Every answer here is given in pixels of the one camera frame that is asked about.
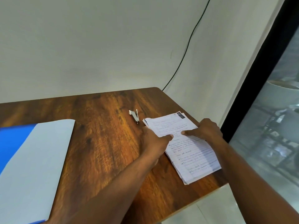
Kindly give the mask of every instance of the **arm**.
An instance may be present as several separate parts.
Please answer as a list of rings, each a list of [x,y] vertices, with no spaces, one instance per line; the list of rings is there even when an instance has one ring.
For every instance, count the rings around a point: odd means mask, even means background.
[[[213,148],[247,224],[299,223],[297,211],[224,141],[216,123],[203,119],[182,134],[204,139]]]
[[[87,202],[68,224],[120,223],[139,191],[146,175],[158,162],[173,135],[159,138],[147,127],[143,128],[139,158],[127,166],[110,184]]]

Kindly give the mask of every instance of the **lined paper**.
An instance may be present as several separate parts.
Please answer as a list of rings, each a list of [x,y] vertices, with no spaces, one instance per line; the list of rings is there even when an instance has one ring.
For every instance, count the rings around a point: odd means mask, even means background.
[[[173,134],[174,137],[165,152],[184,184],[197,181],[221,168],[214,151],[206,141],[181,134],[183,130],[197,128],[184,113],[173,113],[155,119],[146,118],[144,123],[159,137]]]

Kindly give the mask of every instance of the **white wall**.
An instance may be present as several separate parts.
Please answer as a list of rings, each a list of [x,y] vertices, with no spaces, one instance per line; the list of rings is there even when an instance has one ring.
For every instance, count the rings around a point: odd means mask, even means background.
[[[0,0],[0,103],[163,88],[206,3]],[[166,93],[221,124],[281,3],[211,0]]]

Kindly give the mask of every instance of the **wire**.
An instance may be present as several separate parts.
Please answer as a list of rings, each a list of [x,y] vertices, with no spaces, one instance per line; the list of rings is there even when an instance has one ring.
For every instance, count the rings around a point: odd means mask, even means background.
[[[189,38],[189,41],[188,41],[187,47],[186,47],[186,49],[185,49],[185,53],[184,53],[184,55],[183,55],[183,58],[182,58],[182,60],[181,60],[180,64],[178,65],[178,68],[176,69],[176,71],[174,72],[173,76],[171,77],[171,79],[169,80],[169,82],[166,84],[166,86],[165,86],[165,87],[162,89],[162,91],[164,91],[164,90],[165,90],[165,88],[168,86],[168,84],[170,83],[170,81],[173,79],[173,77],[176,75],[176,73],[177,73],[178,69],[180,68],[180,66],[181,66],[181,63],[183,62],[183,60],[184,60],[184,57],[185,57],[185,55],[186,55],[186,52],[187,52],[187,50],[188,50],[189,43],[190,43],[190,40],[191,40],[191,38],[192,38],[192,36],[193,36],[193,33],[194,33],[194,31],[195,31],[195,29],[196,29],[197,25],[200,23],[200,21],[201,21],[202,17],[204,16],[204,13],[205,13],[205,11],[206,11],[206,9],[207,9],[207,6],[209,5],[209,2],[210,2],[210,0],[208,0],[208,1],[207,1],[207,5],[206,5],[206,7],[204,8],[204,12],[202,13],[202,16],[200,17],[199,21],[197,22],[197,24],[195,25],[195,27],[194,27],[194,29],[193,29],[193,31],[192,31],[192,33],[191,33],[191,36],[190,36],[190,38]]]

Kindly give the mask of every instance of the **glass door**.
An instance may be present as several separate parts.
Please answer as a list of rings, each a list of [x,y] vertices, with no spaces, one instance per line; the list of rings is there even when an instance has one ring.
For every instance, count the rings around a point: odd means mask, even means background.
[[[299,212],[299,4],[286,0],[221,130]]]

